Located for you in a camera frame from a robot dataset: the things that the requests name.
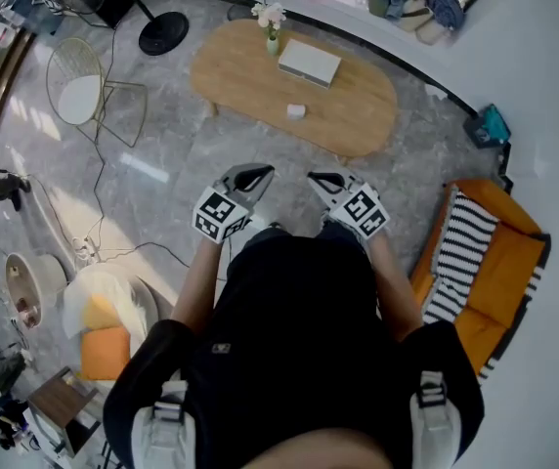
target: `striped cushion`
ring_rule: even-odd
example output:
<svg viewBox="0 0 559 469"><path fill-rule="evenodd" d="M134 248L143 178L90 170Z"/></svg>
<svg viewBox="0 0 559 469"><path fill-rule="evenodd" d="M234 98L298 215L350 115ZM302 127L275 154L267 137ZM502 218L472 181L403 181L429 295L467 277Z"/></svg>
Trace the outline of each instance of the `striped cushion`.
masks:
<svg viewBox="0 0 559 469"><path fill-rule="evenodd" d="M488 250L498 218L457 187L451 197L431 271L436 281L423 305L423 320L454 321Z"/></svg>

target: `round chair seat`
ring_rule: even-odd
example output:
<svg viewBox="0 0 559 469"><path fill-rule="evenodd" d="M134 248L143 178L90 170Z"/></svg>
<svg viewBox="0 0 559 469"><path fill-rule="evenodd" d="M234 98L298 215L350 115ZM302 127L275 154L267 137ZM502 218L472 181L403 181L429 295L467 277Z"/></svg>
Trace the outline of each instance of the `round chair seat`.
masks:
<svg viewBox="0 0 559 469"><path fill-rule="evenodd" d="M74 78L61 93L58 114L71 125L86 123L97 111L101 95L102 77L99 74Z"/></svg>

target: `black stand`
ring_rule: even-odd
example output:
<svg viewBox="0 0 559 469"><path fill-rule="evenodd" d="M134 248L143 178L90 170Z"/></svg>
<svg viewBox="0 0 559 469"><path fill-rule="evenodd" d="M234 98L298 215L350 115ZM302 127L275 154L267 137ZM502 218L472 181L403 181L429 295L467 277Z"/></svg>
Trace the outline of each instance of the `black stand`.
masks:
<svg viewBox="0 0 559 469"><path fill-rule="evenodd" d="M180 12L154 17L142 0L134 0L150 20L141 31L139 47L148 56L160 56L175 49L189 32L189 20Z"/></svg>
<svg viewBox="0 0 559 469"><path fill-rule="evenodd" d="M228 21L257 19L258 18L251 14L251 6L247 7L242 4L234 4L228 9Z"/></svg>

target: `flower vase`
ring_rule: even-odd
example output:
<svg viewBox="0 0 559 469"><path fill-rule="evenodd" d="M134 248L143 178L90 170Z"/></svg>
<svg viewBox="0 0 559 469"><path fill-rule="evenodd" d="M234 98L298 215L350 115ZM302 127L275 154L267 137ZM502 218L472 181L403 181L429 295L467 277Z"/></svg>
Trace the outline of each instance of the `flower vase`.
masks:
<svg viewBox="0 0 559 469"><path fill-rule="evenodd" d="M267 52L271 56L276 56L280 51L280 39L276 38L267 38Z"/></svg>

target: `wooden coffee table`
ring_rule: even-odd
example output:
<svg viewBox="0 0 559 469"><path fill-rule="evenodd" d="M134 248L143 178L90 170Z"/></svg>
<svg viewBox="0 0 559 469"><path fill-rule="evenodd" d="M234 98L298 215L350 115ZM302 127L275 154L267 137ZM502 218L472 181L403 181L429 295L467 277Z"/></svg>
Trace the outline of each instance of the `wooden coffee table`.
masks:
<svg viewBox="0 0 559 469"><path fill-rule="evenodd" d="M256 21L238 20L217 28L197 51L193 88L209 103L227 106L327 149L343 159L382 149L397 115L397 94L373 64L290 30L280 34L280 50L293 38L342 59L325 89L278 69ZM306 116L289 120L287 105L305 105Z"/></svg>

